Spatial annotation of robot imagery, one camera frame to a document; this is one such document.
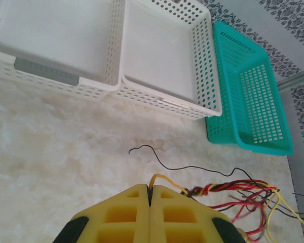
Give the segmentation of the teal plastic mesh basket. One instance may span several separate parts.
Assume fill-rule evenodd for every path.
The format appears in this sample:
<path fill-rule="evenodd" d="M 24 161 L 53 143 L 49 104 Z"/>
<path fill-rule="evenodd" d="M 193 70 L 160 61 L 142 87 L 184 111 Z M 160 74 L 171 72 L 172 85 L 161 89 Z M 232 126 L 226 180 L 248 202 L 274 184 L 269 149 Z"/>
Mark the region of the teal plastic mesh basket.
<path fill-rule="evenodd" d="M 234 28 L 213 25 L 222 115 L 207 117 L 213 144 L 286 156 L 292 139 L 266 51 Z"/>

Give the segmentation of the aluminium frame post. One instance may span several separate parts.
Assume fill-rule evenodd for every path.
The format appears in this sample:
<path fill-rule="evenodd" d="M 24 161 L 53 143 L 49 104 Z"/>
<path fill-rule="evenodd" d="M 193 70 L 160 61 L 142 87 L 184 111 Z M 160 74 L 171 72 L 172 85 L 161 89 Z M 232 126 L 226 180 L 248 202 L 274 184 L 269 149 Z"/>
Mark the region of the aluminium frame post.
<path fill-rule="evenodd" d="M 301 71 L 293 76 L 285 78 L 277 82 L 278 90 L 280 92 L 299 86 L 304 83 L 304 71 Z"/>

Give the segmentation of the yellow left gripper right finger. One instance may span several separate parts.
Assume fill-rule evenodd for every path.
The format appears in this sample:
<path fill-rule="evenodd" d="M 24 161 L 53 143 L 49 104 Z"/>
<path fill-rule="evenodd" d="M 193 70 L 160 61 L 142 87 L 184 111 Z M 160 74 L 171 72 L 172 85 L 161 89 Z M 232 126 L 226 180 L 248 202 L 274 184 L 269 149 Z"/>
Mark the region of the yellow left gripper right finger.
<path fill-rule="evenodd" d="M 151 243 L 247 243 L 223 213 L 162 185 L 151 196 Z"/>

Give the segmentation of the large white perforated basket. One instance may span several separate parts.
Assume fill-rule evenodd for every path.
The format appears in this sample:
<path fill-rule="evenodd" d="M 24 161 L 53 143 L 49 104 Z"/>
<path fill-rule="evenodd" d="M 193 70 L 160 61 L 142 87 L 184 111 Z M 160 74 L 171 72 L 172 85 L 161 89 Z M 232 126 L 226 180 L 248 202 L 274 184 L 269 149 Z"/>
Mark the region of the large white perforated basket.
<path fill-rule="evenodd" d="M 191 120 L 221 116 L 210 11 L 198 0 L 112 0 L 114 97 Z"/>

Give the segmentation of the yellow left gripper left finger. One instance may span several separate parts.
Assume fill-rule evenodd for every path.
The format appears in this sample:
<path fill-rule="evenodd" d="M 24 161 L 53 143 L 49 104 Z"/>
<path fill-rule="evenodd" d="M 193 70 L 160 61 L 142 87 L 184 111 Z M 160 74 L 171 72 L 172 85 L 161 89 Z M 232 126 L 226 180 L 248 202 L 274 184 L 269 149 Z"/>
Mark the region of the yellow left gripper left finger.
<path fill-rule="evenodd" d="M 137 184 L 75 214 L 53 243 L 149 243 L 147 185 Z"/>

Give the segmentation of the small white perforated basket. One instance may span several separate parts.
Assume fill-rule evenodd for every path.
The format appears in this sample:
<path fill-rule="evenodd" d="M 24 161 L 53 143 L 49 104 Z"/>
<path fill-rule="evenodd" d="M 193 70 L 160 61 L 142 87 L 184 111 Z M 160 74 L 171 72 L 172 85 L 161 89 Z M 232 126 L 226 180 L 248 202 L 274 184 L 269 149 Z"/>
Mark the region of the small white perforated basket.
<path fill-rule="evenodd" d="M 100 101 L 121 85 L 126 0 L 0 0 L 0 78 Z"/>

